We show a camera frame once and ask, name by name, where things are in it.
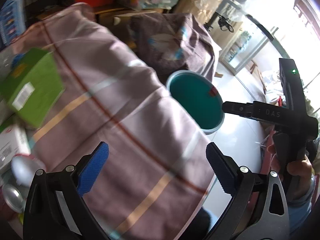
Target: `white box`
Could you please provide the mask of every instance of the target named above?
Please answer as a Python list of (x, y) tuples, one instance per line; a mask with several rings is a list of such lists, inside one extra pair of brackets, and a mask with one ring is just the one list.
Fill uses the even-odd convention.
[(31, 154), (26, 130), (17, 120), (12, 116), (0, 126), (0, 174), (9, 169), (16, 154)]

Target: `person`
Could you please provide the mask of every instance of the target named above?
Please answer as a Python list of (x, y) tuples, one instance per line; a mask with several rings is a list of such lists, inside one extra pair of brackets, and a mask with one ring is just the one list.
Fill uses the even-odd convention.
[[(279, 174), (280, 180), (282, 180), (283, 176), (280, 174), (281, 167), (274, 144), (270, 145), (267, 151), (273, 154), (271, 170), (276, 171)], [(294, 199), (287, 203), (290, 234), (292, 234), (303, 224), (311, 211), (311, 198), (315, 189), (315, 178), (311, 162), (306, 155), (303, 160), (288, 163), (287, 171), (293, 176), (300, 176), (298, 187), (294, 193)], [(179, 240), (203, 239), (217, 221), (217, 218), (213, 216), (210, 211), (202, 207)]]

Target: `white label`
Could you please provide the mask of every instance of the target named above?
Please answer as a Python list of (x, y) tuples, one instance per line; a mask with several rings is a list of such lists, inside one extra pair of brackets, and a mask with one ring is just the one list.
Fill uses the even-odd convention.
[(20, 111), (24, 107), (26, 101), (31, 96), (31, 94), (33, 93), (34, 90), (35, 90), (35, 88), (33, 87), (33, 85), (30, 82), (25, 84), (23, 86), (23, 88), (20, 90), (20, 92), (18, 93), (16, 99), (13, 101), (12, 105), (18, 111)]

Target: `blue sleeve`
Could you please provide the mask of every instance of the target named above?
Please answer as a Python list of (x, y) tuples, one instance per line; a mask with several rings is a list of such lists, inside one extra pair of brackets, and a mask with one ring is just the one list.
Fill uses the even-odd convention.
[(315, 178), (312, 175), (310, 189), (299, 199), (288, 203), (290, 233), (295, 231), (305, 221), (311, 211), (311, 198), (315, 189)]

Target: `fabric-covered object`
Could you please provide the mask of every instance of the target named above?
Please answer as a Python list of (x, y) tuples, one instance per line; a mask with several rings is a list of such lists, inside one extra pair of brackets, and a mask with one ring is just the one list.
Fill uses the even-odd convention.
[(219, 47), (192, 14), (133, 16), (130, 30), (138, 57), (156, 70), (162, 83), (177, 70), (192, 70), (212, 82)]
[(29, 132), (32, 152), (60, 171), (105, 141), (109, 158), (84, 195), (97, 221), (113, 239), (177, 239), (212, 184), (209, 141), (154, 70), (93, 20), (75, 4), (11, 45), (52, 51), (66, 88)]

